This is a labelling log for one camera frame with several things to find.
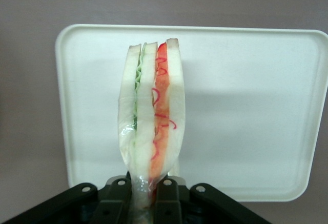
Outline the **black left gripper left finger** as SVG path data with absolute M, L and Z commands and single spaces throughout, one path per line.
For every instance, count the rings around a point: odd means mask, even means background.
M 5 223 L 127 223 L 132 195 L 130 177 L 111 177 L 102 189 L 78 184 Z

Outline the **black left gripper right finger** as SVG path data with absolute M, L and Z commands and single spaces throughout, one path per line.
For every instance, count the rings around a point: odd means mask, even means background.
M 156 188 L 154 223 L 269 223 L 209 184 L 187 188 L 185 180 L 171 176 Z

